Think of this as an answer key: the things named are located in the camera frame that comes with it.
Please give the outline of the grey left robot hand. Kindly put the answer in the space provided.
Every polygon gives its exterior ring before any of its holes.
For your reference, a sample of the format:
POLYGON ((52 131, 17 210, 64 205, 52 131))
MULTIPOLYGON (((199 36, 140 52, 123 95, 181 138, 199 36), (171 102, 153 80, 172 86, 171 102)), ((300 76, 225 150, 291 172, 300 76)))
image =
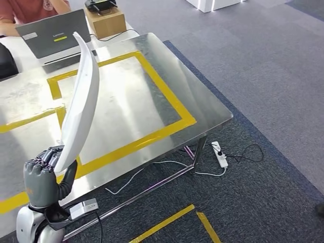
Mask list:
POLYGON ((49 147, 23 165, 25 190, 29 205, 35 209, 48 208, 68 196, 74 183, 78 163, 75 160, 67 167, 61 182, 57 183, 54 167, 63 145, 49 147))

